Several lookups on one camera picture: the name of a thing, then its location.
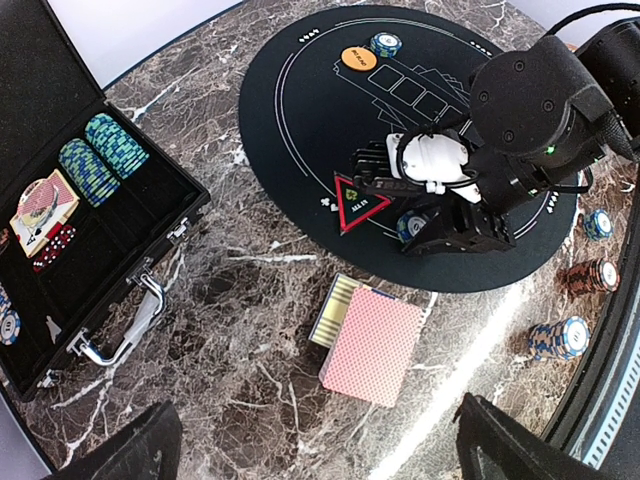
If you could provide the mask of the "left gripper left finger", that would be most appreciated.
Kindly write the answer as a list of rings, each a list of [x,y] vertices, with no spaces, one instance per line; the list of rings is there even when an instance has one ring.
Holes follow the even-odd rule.
[[[155,403],[85,457],[57,472],[59,479],[175,479],[182,423],[170,401]]]

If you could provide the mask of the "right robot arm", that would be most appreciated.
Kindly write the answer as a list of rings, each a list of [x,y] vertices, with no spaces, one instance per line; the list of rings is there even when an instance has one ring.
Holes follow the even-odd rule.
[[[567,192],[606,150],[639,158],[639,21],[602,28],[576,51],[555,30],[526,50],[502,53],[471,79],[470,110],[406,132],[396,149],[401,178],[414,183],[410,152],[436,170],[415,203],[407,254],[482,253],[515,246],[511,211],[543,192]]]

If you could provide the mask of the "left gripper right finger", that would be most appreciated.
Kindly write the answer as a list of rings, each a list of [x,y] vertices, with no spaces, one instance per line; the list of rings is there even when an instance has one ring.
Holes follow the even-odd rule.
[[[480,395],[467,392],[456,410],[456,449],[464,479],[606,479],[545,443]]]

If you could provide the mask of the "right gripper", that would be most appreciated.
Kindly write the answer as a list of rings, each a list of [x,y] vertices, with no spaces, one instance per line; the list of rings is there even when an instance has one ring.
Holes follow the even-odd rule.
[[[456,194],[427,196],[412,202],[409,210],[425,213],[431,221],[410,243],[402,244],[405,255],[505,252],[516,246],[506,215]]]

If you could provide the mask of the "red triangular all-in marker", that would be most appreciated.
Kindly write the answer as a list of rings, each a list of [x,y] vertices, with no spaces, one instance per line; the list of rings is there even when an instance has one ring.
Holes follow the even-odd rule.
[[[342,235],[349,233],[392,203],[389,197],[364,193],[355,186],[350,177],[338,172],[334,173],[334,184]]]

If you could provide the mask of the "orange 100 chip stack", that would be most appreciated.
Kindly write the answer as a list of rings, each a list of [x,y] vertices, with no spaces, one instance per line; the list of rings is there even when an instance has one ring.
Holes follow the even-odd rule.
[[[605,258],[596,258],[561,270],[559,280],[570,296],[579,297],[616,291],[620,283],[620,275],[614,262]]]

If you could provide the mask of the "50 chips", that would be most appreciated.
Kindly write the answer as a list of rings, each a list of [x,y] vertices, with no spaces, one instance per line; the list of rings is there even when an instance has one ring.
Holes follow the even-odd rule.
[[[415,210],[405,212],[396,223],[396,232],[403,245],[410,243],[420,230],[431,221],[425,213]]]
[[[402,47],[402,40],[397,35],[389,32],[379,32],[370,39],[371,50],[380,57],[393,58]]]

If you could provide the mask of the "green-blue 50 chip stack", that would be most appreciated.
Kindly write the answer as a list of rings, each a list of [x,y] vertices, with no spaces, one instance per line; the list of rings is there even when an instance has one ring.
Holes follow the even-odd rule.
[[[588,239],[601,241],[610,238],[614,233],[614,226],[608,212],[596,209],[584,216],[583,229]]]

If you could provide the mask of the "orange big blind button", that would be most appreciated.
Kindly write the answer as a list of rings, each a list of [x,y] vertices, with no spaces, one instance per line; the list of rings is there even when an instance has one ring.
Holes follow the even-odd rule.
[[[347,68],[359,72],[371,71],[378,63],[378,59],[372,51],[360,46],[344,49],[341,52],[340,60]]]

